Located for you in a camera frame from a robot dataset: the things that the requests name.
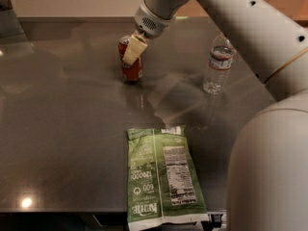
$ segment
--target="brand logo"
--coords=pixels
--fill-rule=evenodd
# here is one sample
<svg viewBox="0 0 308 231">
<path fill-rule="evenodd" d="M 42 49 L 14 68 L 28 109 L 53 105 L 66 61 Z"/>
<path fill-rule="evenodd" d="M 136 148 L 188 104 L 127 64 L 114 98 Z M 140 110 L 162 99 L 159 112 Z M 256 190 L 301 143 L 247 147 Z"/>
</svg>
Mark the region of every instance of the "brand logo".
<svg viewBox="0 0 308 231">
<path fill-rule="evenodd" d="M 148 216 L 152 213 L 157 213 L 157 204 L 140 204 L 135 205 L 133 208 L 133 214 L 140 215 L 141 217 Z"/>
</svg>

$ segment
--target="bottle label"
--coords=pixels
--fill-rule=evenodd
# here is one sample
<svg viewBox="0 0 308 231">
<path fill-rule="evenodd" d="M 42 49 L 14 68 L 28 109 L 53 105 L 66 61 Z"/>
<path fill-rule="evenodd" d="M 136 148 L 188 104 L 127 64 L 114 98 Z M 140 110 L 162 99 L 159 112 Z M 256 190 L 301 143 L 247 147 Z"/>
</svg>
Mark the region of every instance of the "bottle label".
<svg viewBox="0 0 308 231">
<path fill-rule="evenodd" d="M 212 68 L 215 69 L 228 69 L 231 67 L 232 63 L 234 62 L 234 58 L 229 58 L 229 59 L 218 59 L 210 55 L 209 57 L 209 65 Z"/>
</svg>

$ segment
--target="plastic water bottle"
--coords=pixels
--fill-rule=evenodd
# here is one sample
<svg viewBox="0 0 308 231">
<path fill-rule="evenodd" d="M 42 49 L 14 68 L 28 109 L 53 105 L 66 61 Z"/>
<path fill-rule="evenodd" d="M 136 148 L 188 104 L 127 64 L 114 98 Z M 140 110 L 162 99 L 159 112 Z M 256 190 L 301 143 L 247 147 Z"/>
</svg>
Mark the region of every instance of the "plastic water bottle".
<svg viewBox="0 0 308 231">
<path fill-rule="evenodd" d="M 236 49 L 224 34 L 220 34 L 214 39 L 203 80 L 203 90 L 206 93 L 221 93 L 236 54 Z"/>
</svg>

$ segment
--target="metal tabletop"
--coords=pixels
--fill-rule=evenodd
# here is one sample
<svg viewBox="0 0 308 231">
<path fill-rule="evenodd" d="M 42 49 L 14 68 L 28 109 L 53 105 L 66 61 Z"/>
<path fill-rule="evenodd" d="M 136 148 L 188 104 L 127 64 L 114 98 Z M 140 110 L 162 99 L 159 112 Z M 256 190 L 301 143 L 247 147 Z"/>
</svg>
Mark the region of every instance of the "metal tabletop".
<svg viewBox="0 0 308 231">
<path fill-rule="evenodd" d="M 126 130 L 182 124 L 208 210 L 225 209 L 232 145 L 274 101 L 240 56 L 223 94 L 202 91 L 219 33 L 210 18 L 172 21 L 135 85 L 123 84 L 117 51 L 132 19 L 22 27 L 33 52 L 18 53 L 18 36 L 0 40 L 1 213 L 126 212 Z"/>
</svg>

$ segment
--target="wall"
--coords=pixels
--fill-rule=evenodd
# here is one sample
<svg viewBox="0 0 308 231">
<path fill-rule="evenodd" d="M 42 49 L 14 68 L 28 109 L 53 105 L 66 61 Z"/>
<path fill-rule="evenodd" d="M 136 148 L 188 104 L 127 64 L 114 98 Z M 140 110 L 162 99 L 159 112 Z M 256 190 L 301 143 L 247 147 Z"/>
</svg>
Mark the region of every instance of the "wall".
<svg viewBox="0 0 308 231">
<path fill-rule="evenodd" d="M 266 0 L 292 19 L 308 19 L 308 0 Z M 133 16 L 141 0 L 14 0 L 19 17 Z M 178 15 L 204 16 L 192 0 Z"/>
<path fill-rule="evenodd" d="M 141 0 L 14 0 L 19 17 L 132 16 Z"/>
</svg>

